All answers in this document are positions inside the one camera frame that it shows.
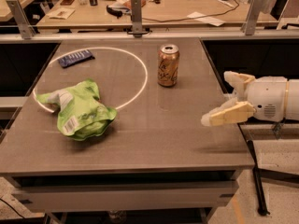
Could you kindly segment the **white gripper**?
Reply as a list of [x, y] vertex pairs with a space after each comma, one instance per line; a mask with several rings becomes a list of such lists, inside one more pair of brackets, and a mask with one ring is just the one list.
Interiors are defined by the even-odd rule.
[[248, 101], [230, 99], [201, 118], [204, 126], [221, 126], [247, 121], [254, 117], [259, 120], [279, 122], [284, 117], [284, 100], [288, 79], [285, 77], [260, 77], [224, 72], [224, 80], [237, 94], [246, 91]]

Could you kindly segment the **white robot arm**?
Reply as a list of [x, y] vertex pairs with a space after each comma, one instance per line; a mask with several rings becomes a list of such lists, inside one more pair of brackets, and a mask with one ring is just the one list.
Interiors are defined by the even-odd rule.
[[229, 100], [206, 113], [204, 126], [259, 120], [280, 122], [299, 120], [299, 80], [285, 77], [260, 77], [233, 71], [224, 73], [225, 81], [234, 88]]

